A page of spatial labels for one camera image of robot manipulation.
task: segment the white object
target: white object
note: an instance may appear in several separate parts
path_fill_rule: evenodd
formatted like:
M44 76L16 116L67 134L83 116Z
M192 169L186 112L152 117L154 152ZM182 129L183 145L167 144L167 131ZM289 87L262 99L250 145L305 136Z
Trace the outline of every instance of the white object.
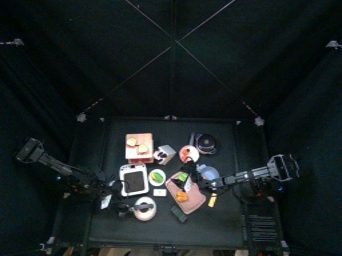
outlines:
M146 165L144 164L126 164L120 167L120 180L124 180L128 182L130 184L130 179L126 179L126 175L130 175L132 173L139 173L142 174L142 182L143 182L143 189L139 191L126 191L126 185L123 186L122 189L122 195L123 196L134 196L134 195L139 195L139 194L144 194L150 191L150 186L148 186L148 181L147 181L147 169L146 169Z
M0 45L25 45L23 40L20 38L16 38L13 41L8 41L8 42L0 42Z
M180 158L182 162L184 162L184 163L188 161L186 157L190 157L194 160L194 162L198 161L199 152L194 146L187 145L180 149L179 158Z
M166 165L175 156L175 154L176 151L168 145L164 145L158 147L158 150L154 153L154 158L156 159L159 164Z
M273 196L267 196L267 199L271 203L274 203L274 197Z
M341 45L335 40L331 40L331 41L327 43L326 47L331 47L331 48L335 48L335 50L338 50L338 47L342 48L342 45Z
M158 189L158 188L154 189L154 196L164 197L166 195L167 195L166 189Z
M138 220L140 221L148 221L154 218L155 213L156 213L156 204L155 201L151 197L140 197L138 201L135 202L135 205L143 205L143 204L152 204L154 208L147 208L142 210L135 210L134 215Z
M79 114L76 116L76 120L83 123L87 120L87 115L84 113Z
M265 120L262 119L262 117L258 116L254 121L257 126L263 126Z
M235 256L249 256L249 251L247 250L237 250Z
M156 181L152 179L152 174L154 174L155 172L159 173L159 174L163 176L163 181L162 181L162 182L156 182ZM150 172L150 174L148 174L148 181L150 181L150 183L151 183L152 186L155 186L155 187L162 186L162 185L164 184L164 182L166 182L166 173L164 173L160 169L154 169L154 170Z
M110 182L110 184L108 184L110 187L112 186L114 182L115 182L115 180L112 180ZM112 199L112 195L111 194L102 199L102 209L106 209L108 207L111 199Z
M135 140L134 146L126 144L126 159L128 160L128 163L130 164L154 163L155 159L154 159L152 134L151 133L126 134L126 142L132 138Z
M202 164L198 167L198 170L199 170L199 172L202 174L202 177L205 179L214 180L214 179L219 178L219 172L214 167Z
M191 178L187 178L186 184L184 184L184 191L188 193L192 188L194 182L191 181Z

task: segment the orange object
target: orange object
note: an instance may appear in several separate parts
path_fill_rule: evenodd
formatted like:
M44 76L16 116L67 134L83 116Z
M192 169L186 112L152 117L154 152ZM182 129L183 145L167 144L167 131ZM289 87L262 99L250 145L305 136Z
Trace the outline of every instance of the orange object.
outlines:
M188 197L187 197L187 193L183 191L178 191L176 192L176 201L178 202L184 202L187 201Z
M180 157L180 160L182 160L183 162L186 162L187 156L183 155L183 156Z

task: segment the yellow object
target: yellow object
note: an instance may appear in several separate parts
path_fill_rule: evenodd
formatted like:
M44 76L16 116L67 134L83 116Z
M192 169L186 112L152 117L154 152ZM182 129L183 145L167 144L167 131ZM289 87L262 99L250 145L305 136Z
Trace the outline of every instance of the yellow object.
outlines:
M209 207L214 207L215 202L217 202L217 198L218 198L218 195L215 193L213 193L210 201L209 201Z
M178 191L176 192L176 201L184 202L184 201L187 201L187 199L188 199L187 193L183 191Z

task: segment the black enclosure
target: black enclosure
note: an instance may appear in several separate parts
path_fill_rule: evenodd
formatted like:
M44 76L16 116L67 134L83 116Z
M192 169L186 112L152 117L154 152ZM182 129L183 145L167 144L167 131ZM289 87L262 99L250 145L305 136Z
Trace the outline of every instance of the black enclosure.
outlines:
M63 162L115 174L128 131L152 132L179 149L191 129L219 137L209 163L227 174L275 154L297 156L301 178L273 209L279 239L293 255L341 255L341 13L339 0L1 1L0 255L38 255L52 234L66 247L179 245L172 232L127 235L136 222L92 215L84 198L66 205L58 174L15 153L34 137ZM254 246L235 214L243 206L218 209L203 222L213 240L188 239L184 248ZM201 214L211 213L192 220Z

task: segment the black curtain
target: black curtain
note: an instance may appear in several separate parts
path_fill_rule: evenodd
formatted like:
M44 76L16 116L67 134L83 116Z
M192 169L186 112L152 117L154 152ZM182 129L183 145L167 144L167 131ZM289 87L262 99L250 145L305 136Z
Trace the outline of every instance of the black curtain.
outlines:
M301 178L281 201L295 255L341 255L342 51L331 49L267 122L273 154L294 153Z
M74 111L104 98L100 116L253 118L242 101L267 116L342 31L339 0L35 2L1 20Z
M3 38L16 38L1 28ZM30 252L51 236L60 185L40 164L23 164L15 153L34 137L63 161L71 150L75 114L23 48L0 45L0 254Z

